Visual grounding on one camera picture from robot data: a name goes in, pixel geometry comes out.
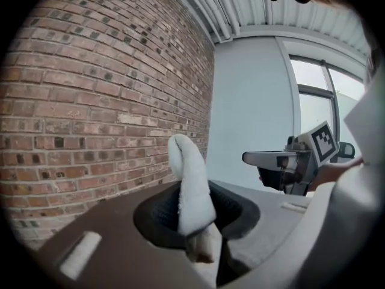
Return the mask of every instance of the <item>person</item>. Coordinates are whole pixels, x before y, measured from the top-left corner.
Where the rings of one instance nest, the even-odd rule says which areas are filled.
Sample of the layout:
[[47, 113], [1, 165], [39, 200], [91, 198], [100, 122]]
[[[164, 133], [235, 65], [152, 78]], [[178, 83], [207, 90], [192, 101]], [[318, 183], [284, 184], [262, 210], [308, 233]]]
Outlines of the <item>person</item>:
[[[352, 6], [346, 2], [346, 0], [311, 0], [316, 3], [328, 5], [336, 8], [348, 8], [353, 9]], [[363, 31], [365, 38], [368, 42], [368, 45], [371, 49], [369, 54], [366, 70], [365, 70], [365, 78], [364, 84], [367, 86], [370, 84], [371, 79], [373, 78], [376, 70], [380, 65], [380, 60], [382, 59], [382, 51], [380, 46], [378, 45], [375, 37], [371, 33], [369, 27], [367, 26], [364, 19], [361, 18]], [[339, 177], [354, 166], [359, 166], [363, 163], [362, 157], [355, 158], [347, 163], [343, 164], [335, 164], [335, 163], [327, 163], [319, 168], [318, 174], [312, 184], [309, 187], [309, 191], [315, 191], [320, 185], [327, 182], [335, 182], [339, 179]]]

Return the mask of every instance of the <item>window frame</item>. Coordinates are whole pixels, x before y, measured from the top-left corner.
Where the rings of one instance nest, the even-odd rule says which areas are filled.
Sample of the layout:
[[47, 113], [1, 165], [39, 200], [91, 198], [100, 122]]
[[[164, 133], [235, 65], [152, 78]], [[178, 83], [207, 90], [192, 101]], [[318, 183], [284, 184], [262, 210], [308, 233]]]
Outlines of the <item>window frame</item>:
[[[311, 58], [306, 58], [306, 57], [301, 57], [297, 55], [289, 55], [290, 61], [295, 60], [295, 61], [301, 61], [305, 63], [311, 63], [315, 64], [321, 67], [322, 73], [324, 75], [326, 85], [328, 87], [328, 90], [324, 90], [321, 88], [317, 87], [312, 87], [309, 85], [302, 85], [302, 84], [297, 84], [298, 86], [298, 91], [300, 94], [305, 94], [305, 95], [311, 95], [311, 96], [317, 96], [319, 98], [326, 98], [331, 101], [331, 110], [333, 114], [333, 135], [336, 140], [336, 142], [340, 141], [340, 118], [339, 118], [339, 107], [338, 107], [338, 100], [337, 100], [337, 93], [336, 89], [333, 84], [333, 79], [331, 78], [329, 69], [335, 70], [337, 72], [340, 72], [346, 76], [351, 77], [352, 79], [355, 79], [359, 82], [362, 82], [362, 79], [341, 69], [340, 67], [328, 64], [325, 60], [316, 60], [316, 59], [311, 59]], [[330, 162], [335, 163], [337, 161], [337, 157], [333, 157]]]

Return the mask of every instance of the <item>white strip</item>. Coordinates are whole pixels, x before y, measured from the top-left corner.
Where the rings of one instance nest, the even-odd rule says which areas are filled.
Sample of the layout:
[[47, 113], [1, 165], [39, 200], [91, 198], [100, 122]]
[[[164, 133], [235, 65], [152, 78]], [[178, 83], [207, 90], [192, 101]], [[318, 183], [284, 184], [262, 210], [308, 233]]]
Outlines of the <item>white strip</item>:
[[100, 234], [96, 232], [86, 232], [80, 243], [60, 266], [60, 272], [74, 281], [77, 280], [101, 239]]

